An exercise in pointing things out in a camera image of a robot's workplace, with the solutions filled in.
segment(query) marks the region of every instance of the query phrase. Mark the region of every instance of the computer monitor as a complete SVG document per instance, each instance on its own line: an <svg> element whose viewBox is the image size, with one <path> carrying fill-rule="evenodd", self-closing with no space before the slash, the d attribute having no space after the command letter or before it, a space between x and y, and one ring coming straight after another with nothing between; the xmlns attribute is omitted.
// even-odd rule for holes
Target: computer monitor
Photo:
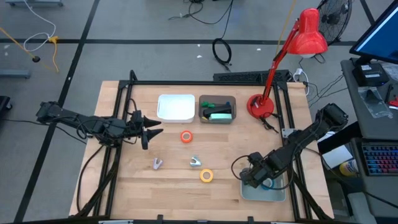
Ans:
<svg viewBox="0 0 398 224"><path fill-rule="evenodd" d="M360 55L364 62L377 59L398 64L398 0L394 0L349 52Z"/></svg>

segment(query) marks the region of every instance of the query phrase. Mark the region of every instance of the wooden table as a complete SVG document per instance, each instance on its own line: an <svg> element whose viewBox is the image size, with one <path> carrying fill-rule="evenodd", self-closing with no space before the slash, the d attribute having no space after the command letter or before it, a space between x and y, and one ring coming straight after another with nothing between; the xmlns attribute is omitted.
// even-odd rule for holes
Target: wooden table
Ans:
<svg viewBox="0 0 398 224"><path fill-rule="evenodd" d="M112 115L117 87L118 82L103 82L95 115ZM288 87L296 128L306 128L312 120L304 86L288 83ZM294 221L289 189L284 202L245 200L240 195L240 181L233 177L230 169L231 163L239 156L256 151L266 155L282 145L280 134L265 130L261 122L246 111L248 98L262 91L261 86L134 85L132 97L142 114L150 119L158 119L157 99L161 94L193 94L196 101L200 95L231 95L236 98L237 117L230 125L202 124L197 116L193 123L163 123L155 128L164 128L164 132L150 141L147 151L141 149L141 144L123 144L111 218L154 220L158 214L163 214L165 220L244 221L253 216L255 221ZM280 95L286 122L281 91ZM276 118L267 120L279 130ZM181 142L180 133L184 130L193 133L191 143ZM97 148L97 140L90 139L83 164ZM317 144L313 142L309 148L317 150ZM200 158L201 167L190 166L193 155ZM81 206L98 186L103 156L104 150L89 163L83 175ZM155 157L164 161L159 170L152 168ZM326 214L333 217L319 156L303 151L302 161L309 192ZM247 166L247 160L241 159L235 164L234 171L238 174ZM206 184L200 180L202 169L214 172L212 182ZM75 198L70 214L76 213ZM102 203L100 214L103 214L104 207L105 203ZM301 217L304 217L302 203L299 207Z"/></svg>

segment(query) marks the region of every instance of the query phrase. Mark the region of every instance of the keyboard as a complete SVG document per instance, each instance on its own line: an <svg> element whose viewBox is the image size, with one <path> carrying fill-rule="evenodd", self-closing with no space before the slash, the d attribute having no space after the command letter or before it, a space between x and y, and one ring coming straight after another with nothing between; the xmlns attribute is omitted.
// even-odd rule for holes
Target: keyboard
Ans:
<svg viewBox="0 0 398 224"><path fill-rule="evenodd" d="M226 72L215 73L213 80L218 82L249 82L263 84L268 78L269 71L255 72ZM289 82L292 78L288 70L277 70L274 75L274 82Z"/></svg>
<svg viewBox="0 0 398 224"><path fill-rule="evenodd" d="M368 175L398 175L398 143L362 143Z"/></svg>

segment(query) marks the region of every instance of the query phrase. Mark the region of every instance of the lamp arm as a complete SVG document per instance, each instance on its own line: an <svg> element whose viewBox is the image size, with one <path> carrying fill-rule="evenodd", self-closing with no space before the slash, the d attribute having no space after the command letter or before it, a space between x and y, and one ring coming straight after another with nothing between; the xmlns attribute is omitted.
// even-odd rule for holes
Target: lamp arm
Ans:
<svg viewBox="0 0 398 224"><path fill-rule="evenodd" d="M299 20L297 19L294 23L292 30L290 31L289 36L287 37L284 46L279 51L279 53L274 57L271 65L271 69L269 70L268 79L266 82L266 88L262 94L261 104L265 103L269 97L269 93L271 92L271 85L274 79L275 72L278 68L279 63L287 54L287 49L289 48L290 43L292 42L293 38L296 36L297 31L299 31Z"/></svg>

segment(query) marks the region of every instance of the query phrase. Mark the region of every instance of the white cable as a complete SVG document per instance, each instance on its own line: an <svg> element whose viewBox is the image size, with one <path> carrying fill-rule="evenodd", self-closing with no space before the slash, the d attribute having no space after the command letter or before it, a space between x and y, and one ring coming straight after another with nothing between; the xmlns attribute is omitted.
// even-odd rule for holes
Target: white cable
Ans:
<svg viewBox="0 0 398 224"><path fill-rule="evenodd" d="M49 38L51 38L51 37L54 36L55 30L57 29L57 26L56 26L54 23L52 23L52 22L50 22L50 21L44 19L43 17L39 16L38 14L36 14L36 12L34 12L34 11L32 10L32 8L30 8L30 6L29 6L28 3L26 2L26 0L24 0L24 2L25 2L25 4L26 4L27 8L28 8L33 14L35 14L35 16L41 18L41 19L44 20L45 22L48 22L49 24L51 24L51 25L54 26L54 31L52 32L51 35L48 34L48 33L46 33L46 32L40 32L40 33L35 34L35 35L33 35L32 37L29 37L28 39L25 40L25 42L24 42L24 49L25 49L26 51L28 51L28 52L33 52L33 51L38 50L39 48L43 47L43 45L44 45L47 41L49 41ZM30 39L32 39L32 38L34 38L34 37L37 37L38 35L46 35L46 36L47 36L47 39L46 39L40 46L36 47L35 49L33 49L33 50L28 50L28 49L26 48L26 43L27 43L28 41L30 41Z"/></svg>
<svg viewBox="0 0 398 224"><path fill-rule="evenodd" d="M307 83L309 83L310 80L308 79L308 75L301 68L296 69L296 72L293 74L294 82L299 82L301 74L304 74L305 79L307 80ZM310 87L307 86L307 92L305 93L305 95L308 96L309 93L310 93Z"/></svg>

